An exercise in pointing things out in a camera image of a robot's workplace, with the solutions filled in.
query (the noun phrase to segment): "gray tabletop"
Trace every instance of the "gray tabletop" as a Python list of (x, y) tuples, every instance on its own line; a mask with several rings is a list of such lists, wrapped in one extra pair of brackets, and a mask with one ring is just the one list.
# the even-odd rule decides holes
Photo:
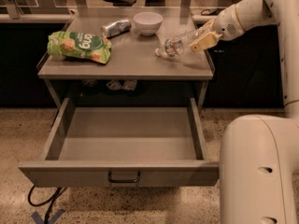
[[(141, 11), (155, 11), (164, 17), (156, 35), (145, 37), (135, 28), (133, 16)], [(101, 7), (79, 11), (68, 31), (101, 34), (101, 26), (129, 18), (129, 32), (110, 38), (111, 58), (107, 64), (88, 60), (69, 61), (50, 56), (38, 75), (44, 79), (147, 79), (147, 80), (209, 80), (213, 67), (206, 53), (188, 54), (176, 60), (165, 60), (155, 50), (166, 38), (195, 29), (190, 13), (180, 7)]]

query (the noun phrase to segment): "crumpled packet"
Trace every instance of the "crumpled packet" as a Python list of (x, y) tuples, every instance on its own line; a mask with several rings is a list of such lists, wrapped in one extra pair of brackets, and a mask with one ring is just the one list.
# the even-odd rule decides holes
[(107, 63), (111, 46), (107, 38), (99, 35), (60, 31), (49, 36), (48, 54)]

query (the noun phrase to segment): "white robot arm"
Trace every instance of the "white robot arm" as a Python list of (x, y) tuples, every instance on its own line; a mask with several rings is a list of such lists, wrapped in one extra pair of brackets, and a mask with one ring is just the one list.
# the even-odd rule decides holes
[(275, 22), (286, 118), (234, 120), (221, 143), (221, 224), (297, 224), (292, 176), (299, 172), (299, 0), (243, 0), (214, 28), (223, 40)]

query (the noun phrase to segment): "cord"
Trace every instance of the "cord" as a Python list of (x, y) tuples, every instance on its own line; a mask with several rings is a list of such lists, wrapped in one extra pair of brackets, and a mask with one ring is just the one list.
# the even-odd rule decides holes
[(35, 185), (33, 185), (28, 193), (28, 203), (34, 207), (38, 207), (38, 206), (42, 206), (42, 205), (45, 205), (47, 203), (50, 203), (49, 207), (48, 207), (48, 210), (46, 212), (46, 215), (45, 215), (45, 224), (48, 224), (49, 222), (49, 217), (50, 217), (50, 212), (52, 210), (52, 207), (55, 203), (55, 201), (64, 193), (64, 191), (66, 190), (66, 188), (57, 188), (56, 191), (54, 192), (54, 194), (49, 198), (47, 199), (45, 202), (43, 203), (32, 203), (31, 201), (31, 196), (32, 196), (32, 193), (34, 191), (34, 189), (36, 188)]

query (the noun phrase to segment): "drawer handle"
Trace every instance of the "drawer handle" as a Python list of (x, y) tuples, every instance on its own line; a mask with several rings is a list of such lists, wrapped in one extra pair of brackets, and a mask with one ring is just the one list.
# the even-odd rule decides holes
[(108, 173), (108, 181), (110, 183), (136, 183), (140, 180), (140, 172), (137, 173), (137, 178), (136, 179), (129, 179), (129, 180), (116, 180), (112, 178), (112, 173)]

